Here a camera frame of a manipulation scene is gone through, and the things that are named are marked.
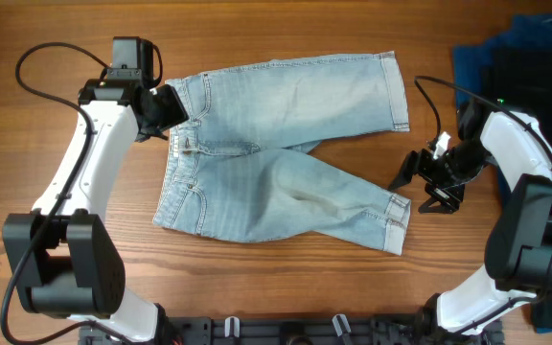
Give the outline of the black aluminium mounting rail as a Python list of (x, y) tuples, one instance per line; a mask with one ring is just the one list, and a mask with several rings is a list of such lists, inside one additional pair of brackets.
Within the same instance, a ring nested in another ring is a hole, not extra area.
[(181, 345), (404, 345), (476, 344), (504, 345), (502, 323), (496, 320), (476, 335), (453, 335), (430, 331), (413, 314), (378, 314), (350, 318), (251, 319), (231, 316), (171, 318), (158, 331), (152, 344)]

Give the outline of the light blue denim shorts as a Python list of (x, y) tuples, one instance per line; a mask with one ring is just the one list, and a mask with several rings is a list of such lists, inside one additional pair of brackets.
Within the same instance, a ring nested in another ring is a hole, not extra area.
[(409, 199), (311, 155), (329, 139), (408, 131), (393, 53), (275, 59), (171, 88), (189, 120), (171, 131), (156, 225), (248, 243), (317, 232), (402, 252)]

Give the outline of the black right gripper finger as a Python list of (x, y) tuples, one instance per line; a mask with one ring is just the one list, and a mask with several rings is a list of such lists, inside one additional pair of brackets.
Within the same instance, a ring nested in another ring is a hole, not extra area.
[(441, 189), (426, 183), (425, 192), (429, 195), (429, 199), (419, 207), (420, 214), (453, 214), (460, 208), (461, 185)]
[(395, 191), (402, 186), (409, 184), (412, 177), (418, 172), (420, 154), (417, 151), (411, 151), (404, 158), (402, 165), (388, 186), (389, 191)]

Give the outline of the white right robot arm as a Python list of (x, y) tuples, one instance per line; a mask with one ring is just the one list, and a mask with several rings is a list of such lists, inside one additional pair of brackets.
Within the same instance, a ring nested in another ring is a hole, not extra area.
[(457, 112), (460, 144), (442, 133), (411, 151), (390, 184), (425, 181), (422, 213), (458, 210), (464, 189), (488, 165), (502, 171), (510, 197), (486, 243), (484, 264), (460, 286), (432, 296), (415, 318), (415, 338), (464, 341), (501, 315), (552, 299), (552, 149), (536, 118), (478, 98)]

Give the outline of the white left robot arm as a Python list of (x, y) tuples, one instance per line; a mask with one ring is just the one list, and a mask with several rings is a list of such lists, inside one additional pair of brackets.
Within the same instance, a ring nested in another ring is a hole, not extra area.
[(0, 328), (12, 340), (9, 311), (68, 321), (80, 342), (178, 344), (164, 309), (134, 293), (105, 225), (105, 211), (129, 148), (164, 138), (189, 118), (177, 93), (162, 82), (163, 62), (152, 42), (117, 36), (113, 58), (88, 80), (72, 109), (76, 129), (53, 180), (26, 214), (9, 215), (2, 238), (12, 275)]

